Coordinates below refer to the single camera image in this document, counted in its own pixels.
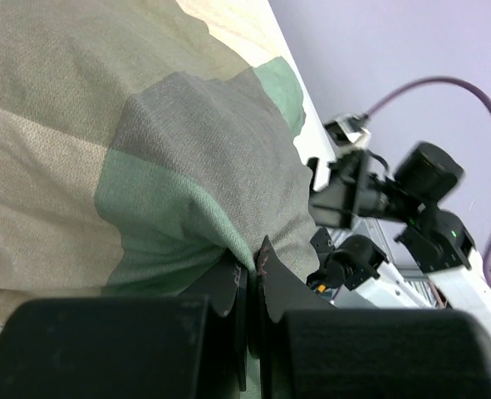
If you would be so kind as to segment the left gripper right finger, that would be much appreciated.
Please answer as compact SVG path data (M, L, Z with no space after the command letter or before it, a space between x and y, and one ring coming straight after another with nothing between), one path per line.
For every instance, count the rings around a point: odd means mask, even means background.
M253 354L264 398L491 398L491 338L455 310L336 309L265 240Z

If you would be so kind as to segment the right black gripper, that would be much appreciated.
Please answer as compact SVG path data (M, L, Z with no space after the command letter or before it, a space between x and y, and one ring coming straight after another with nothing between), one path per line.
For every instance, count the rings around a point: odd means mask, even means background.
M388 165L369 150L354 150L331 162L317 157L307 161L312 172L309 213L317 225L351 229L357 216L407 224L419 213L420 199L369 171L373 159Z

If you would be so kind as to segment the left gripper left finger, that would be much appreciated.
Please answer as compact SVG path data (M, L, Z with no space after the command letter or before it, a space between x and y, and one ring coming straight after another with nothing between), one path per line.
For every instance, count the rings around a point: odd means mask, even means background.
M237 398L247 283L226 254L177 297L24 303L0 333L0 398Z

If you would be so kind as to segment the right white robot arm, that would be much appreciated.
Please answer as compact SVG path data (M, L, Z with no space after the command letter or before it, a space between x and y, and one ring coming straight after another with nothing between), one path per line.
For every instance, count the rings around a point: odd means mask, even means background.
M459 183L463 168L429 142L419 142L390 178L369 172L374 154L353 150L329 164L328 183L311 190L315 222L349 229L355 217L402 223L395 237L451 307L469 313L491 336L491 288L473 237L439 202Z

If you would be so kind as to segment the patchwork green beige pillowcase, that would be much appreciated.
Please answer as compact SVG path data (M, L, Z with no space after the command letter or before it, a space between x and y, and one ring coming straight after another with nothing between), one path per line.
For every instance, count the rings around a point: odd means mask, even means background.
M253 269L265 238L304 278L304 105L266 1L0 1L0 325Z

